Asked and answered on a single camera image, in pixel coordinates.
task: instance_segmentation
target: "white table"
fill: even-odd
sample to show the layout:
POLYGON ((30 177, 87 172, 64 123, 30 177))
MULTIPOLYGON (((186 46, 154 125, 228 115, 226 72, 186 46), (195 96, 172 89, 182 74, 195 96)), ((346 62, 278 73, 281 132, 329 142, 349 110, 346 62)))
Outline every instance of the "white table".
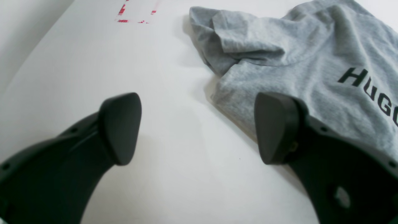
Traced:
MULTIPOLYGON (((137 92, 133 160, 104 175, 82 223, 317 223, 299 180, 209 102, 217 77, 188 20, 191 6, 282 17, 305 0, 162 0, 149 24, 115 22, 124 2, 75 0, 28 56, 0 102, 0 160, 137 92)), ((397 3, 359 2, 398 30, 397 3)))

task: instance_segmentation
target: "gray t-shirt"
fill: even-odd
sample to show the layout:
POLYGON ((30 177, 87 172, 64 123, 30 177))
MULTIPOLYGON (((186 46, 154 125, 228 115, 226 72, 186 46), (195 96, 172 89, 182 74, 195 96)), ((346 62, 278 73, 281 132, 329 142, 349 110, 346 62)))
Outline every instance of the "gray t-shirt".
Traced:
POLYGON ((255 136, 258 92, 304 100, 313 117, 398 161, 398 35, 353 0, 315 0, 282 19, 192 7, 222 78, 214 103, 255 136))

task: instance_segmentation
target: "red marking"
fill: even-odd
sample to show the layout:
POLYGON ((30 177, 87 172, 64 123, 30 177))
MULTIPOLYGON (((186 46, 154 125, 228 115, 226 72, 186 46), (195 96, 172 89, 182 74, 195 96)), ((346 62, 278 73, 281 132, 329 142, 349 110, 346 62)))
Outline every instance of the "red marking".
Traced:
POLYGON ((119 16, 121 16, 124 13, 124 10, 126 10, 125 7, 126 7, 126 4, 123 4, 123 7, 119 11, 119 14, 118 14, 119 16))

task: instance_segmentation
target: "black lettering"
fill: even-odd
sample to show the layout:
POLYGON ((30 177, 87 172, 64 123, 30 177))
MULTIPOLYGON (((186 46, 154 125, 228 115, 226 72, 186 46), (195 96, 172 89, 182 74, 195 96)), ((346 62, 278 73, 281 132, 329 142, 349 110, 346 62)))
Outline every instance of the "black lettering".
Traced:
POLYGON ((395 125, 397 125, 397 127, 398 127, 397 117, 398 117, 398 106, 396 106, 394 108, 394 115, 392 117, 392 120, 394 121, 395 125))
POLYGON ((372 93, 369 95, 369 93, 367 92, 368 91, 368 88, 369 88, 369 86, 370 86, 370 84, 371 84, 371 78, 369 77, 369 80, 368 80, 368 82, 365 84, 365 86, 363 87, 363 90, 365 91, 365 93, 374 101, 375 100, 375 95, 376 95, 376 91, 377 91, 377 88, 375 87, 375 86, 372 86, 372 93))
POLYGON ((363 81, 368 71, 366 69, 362 70, 362 72, 357 75, 352 73, 355 68, 350 68, 339 80, 339 83, 344 83, 349 77, 356 78, 356 80, 352 83, 353 86, 359 86, 359 84, 363 81))
POLYGON ((390 98, 384 94, 384 93, 380 93, 378 100, 377 100, 377 104, 380 107, 380 109, 387 115, 390 116, 391 115, 391 101, 390 98), (388 101, 388 106, 384 105, 384 108, 381 107, 381 104, 383 103, 383 100, 386 99, 388 101))

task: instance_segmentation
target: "white surface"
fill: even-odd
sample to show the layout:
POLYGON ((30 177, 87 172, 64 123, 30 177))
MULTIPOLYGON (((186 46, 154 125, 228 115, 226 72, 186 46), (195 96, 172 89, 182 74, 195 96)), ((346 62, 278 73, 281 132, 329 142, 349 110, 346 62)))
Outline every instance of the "white surface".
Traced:
MULTIPOLYGON (((282 17, 305 1, 162 0, 149 24, 117 23, 124 1, 75 0, 28 56, 0 104, 1 161, 104 99, 137 92, 133 160, 104 175, 82 223, 317 223, 299 181, 264 165, 257 145, 209 103, 217 78, 187 17, 191 6, 282 17)), ((397 30, 396 3, 360 2, 397 30)))
POLYGON ((0 96, 73 0, 0 0, 0 96))

